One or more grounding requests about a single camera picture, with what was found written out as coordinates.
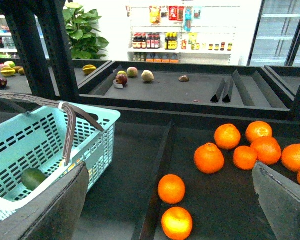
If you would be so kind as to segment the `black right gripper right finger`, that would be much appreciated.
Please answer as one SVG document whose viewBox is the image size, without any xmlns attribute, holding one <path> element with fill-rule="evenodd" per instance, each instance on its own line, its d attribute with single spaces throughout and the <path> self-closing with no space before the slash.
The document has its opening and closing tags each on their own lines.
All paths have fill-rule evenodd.
<svg viewBox="0 0 300 240">
<path fill-rule="evenodd" d="M 252 170 L 259 204 L 278 240 L 300 240 L 300 185 L 257 162 Z"/>
</svg>

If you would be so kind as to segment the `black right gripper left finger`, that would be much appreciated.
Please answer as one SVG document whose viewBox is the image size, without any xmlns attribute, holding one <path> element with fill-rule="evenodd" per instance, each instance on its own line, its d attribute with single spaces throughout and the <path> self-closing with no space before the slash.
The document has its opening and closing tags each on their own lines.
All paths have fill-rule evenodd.
<svg viewBox="0 0 300 240">
<path fill-rule="evenodd" d="M 71 240 L 87 195 L 84 162 L 0 222 L 0 240 Z"/>
</svg>

